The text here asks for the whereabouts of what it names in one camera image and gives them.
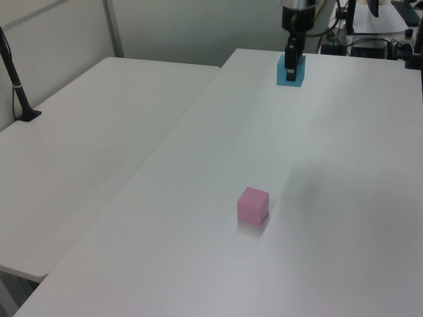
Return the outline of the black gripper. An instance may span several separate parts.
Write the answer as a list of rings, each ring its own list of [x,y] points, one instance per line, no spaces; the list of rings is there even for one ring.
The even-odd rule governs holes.
[[[287,30],[290,36],[285,48],[287,81],[294,82],[296,80],[297,60],[298,57],[302,56],[305,46],[305,37],[303,33],[314,27],[315,12],[315,6],[305,9],[282,7],[282,28]]]

